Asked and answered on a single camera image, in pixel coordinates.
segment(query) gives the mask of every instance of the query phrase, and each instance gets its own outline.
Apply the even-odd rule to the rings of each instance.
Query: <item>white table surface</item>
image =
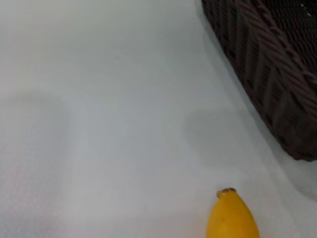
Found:
[[[0,11],[0,237],[203,238],[233,186],[263,238],[316,238],[317,163],[280,149],[199,1]]]

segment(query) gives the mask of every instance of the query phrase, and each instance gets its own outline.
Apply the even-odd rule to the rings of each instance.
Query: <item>yellow banana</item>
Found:
[[[252,213],[234,188],[221,190],[217,196],[206,238],[260,238]]]

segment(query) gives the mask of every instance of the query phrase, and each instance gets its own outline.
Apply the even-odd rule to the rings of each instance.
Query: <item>basket weave pattern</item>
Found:
[[[267,127],[294,159],[317,160],[317,20],[301,0],[202,0]]]

